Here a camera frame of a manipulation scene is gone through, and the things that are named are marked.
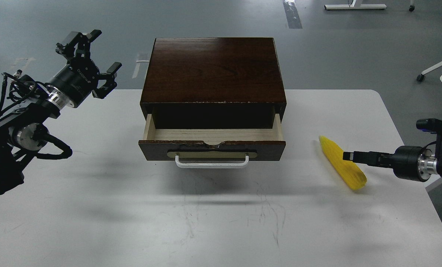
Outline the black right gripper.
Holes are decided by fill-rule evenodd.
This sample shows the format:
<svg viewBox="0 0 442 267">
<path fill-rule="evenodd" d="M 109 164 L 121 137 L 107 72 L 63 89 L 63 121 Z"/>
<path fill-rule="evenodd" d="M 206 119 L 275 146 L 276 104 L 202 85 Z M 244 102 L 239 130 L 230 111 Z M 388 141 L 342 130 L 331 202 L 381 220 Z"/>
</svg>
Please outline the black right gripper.
<svg viewBox="0 0 442 267">
<path fill-rule="evenodd" d="M 378 156 L 377 152 L 343 152 L 343 160 L 368 166 L 391 168 L 400 179 L 426 182 L 436 174 L 436 157 L 428 148 L 401 146 L 394 154 Z"/>
</svg>

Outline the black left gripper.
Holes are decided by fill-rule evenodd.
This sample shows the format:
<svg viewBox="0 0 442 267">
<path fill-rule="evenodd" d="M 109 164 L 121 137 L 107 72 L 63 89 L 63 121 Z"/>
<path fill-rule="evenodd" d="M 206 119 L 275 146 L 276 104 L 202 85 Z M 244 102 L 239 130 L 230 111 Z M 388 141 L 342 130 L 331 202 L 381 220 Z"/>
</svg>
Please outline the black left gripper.
<svg viewBox="0 0 442 267">
<path fill-rule="evenodd" d="M 69 98 L 68 106 L 77 108 L 92 91 L 92 96 L 104 99 L 117 87 L 115 81 L 117 71 L 122 63 L 114 62 L 105 73 L 98 74 L 99 68 L 90 58 L 90 45 L 102 31 L 94 29 L 90 33 L 70 32 L 62 41 L 56 44 L 56 53 L 62 55 L 67 63 L 47 83 L 50 91 L 57 89 Z M 97 83 L 105 83 L 97 88 Z"/>
</svg>

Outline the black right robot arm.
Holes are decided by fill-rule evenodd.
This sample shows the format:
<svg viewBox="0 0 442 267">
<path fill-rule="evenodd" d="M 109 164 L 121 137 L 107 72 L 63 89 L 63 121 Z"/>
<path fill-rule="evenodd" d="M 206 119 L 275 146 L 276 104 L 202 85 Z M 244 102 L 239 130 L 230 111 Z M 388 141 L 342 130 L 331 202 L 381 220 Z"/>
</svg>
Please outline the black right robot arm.
<svg viewBox="0 0 442 267">
<path fill-rule="evenodd" d="M 393 169 L 401 179 L 426 182 L 432 174 L 442 177 L 442 120 L 435 118 L 419 119 L 416 128 L 436 135 L 435 151 L 427 145 L 401 146 L 393 154 L 383 152 L 344 152 L 343 160 L 380 168 Z"/>
</svg>

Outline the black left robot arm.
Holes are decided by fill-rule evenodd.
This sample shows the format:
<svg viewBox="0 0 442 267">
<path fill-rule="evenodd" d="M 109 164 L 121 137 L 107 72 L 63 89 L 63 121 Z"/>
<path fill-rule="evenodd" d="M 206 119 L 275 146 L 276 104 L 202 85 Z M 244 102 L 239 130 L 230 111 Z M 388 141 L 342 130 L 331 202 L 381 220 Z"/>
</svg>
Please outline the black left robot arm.
<svg viewBox="0 0 442 267">
<path fill-rule="evenodd" d="M 90 46 L 101 30 L 70 32 L 56 52 L 67 63 L 48 83 L 23 75 L 2 73 L 0 98 L 0 195 L 24 183 L 24 168 L 32 159 L 67 159 L 71 147 L 44 126 L 68 106 L 77 108 L 90 95 L 104 99 L 117 83 L 121 63 L 101 72 L 90 57 Z"/>
</svg>

